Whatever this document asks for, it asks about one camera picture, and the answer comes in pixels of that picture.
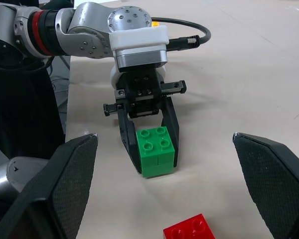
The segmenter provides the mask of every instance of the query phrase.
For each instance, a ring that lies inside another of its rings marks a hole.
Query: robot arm
[[[152,27],[152,20],[194,27],[205,35],[168,39],[167,27]],[[116,102],[104,104],[105,115],[118,114],[122,142],[141,173],[136,130],[128,115],[133,119],[161,111],[161,125],[170,135],[176,167],[179,125],[169,95],[185,93],[186,83],[165,83],[159,69],[167,63],[168,51],[197,48],[207,42],[211,38],[207,28],[183,20],[151,18],[136,6],[109,8],[92,2],[61,10],[0,3],[0,26],[0,70],[25,70],[26,66],[19,67],[26,57],[49,58],[49,62],[60,55],[114,57],[111,82]]]
[[[204,27],[203,31],[205,42],[210,32]],[[167,62],[166,51],[195,48],[201,42],[194,36],[169,44],[167,27],[151,27],[149,13],[136,6],[110,8],[86,2],[77,9],[40,10],[0,3],[1,68],[16,67],[25,57],[59,55],[114,57],[120,72],[148,65],[157,68]]]

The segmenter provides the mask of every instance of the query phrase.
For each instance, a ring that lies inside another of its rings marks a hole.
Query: table surface
[[[180,125],[173,174],[144,179],[120,138],[109,75],[113,59],[72,57],[67,140],[97,133],[90,198],[78,239],[161,239],[162,230],[202,213],[218,239],[272,239],[252,202],[232,143],[244,132],[286,144],[299,157],[299,1],[130,0],[151,16],[205,25],[211,40],[169,52],[166,81],[185,80],[172,96]],[[197,34],[167,25],[170,38]],[[161,115],[135,120],[156,127]]]

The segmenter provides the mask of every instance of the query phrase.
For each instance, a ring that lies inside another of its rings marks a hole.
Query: red ring
[[[52,54],[48,49],[46,49],[46,47],[44,46],[41,37],[40,37],[40,33],[39,33],[39,28],[38,28],[38,22],[40,19],[41,14],[44,11],[37,11],[34,15],[33,15],[33,19],[32,19],[32,30],[33,30],[33,35],[34,35],[34,39],[36,44],[38,45],[38,47],[41,49],[41,51],[47,55],[47,56],[54,56],[54,54]]]

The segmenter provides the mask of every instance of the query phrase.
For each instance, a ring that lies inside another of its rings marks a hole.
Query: red lego brick
[[[215,239],[202,214],[163,230],[164,239]]]

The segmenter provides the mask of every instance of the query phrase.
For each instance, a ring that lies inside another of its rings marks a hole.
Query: yellow sticker
[[[152,21],[151,26],[159,26],[159,22],[158,21]]]

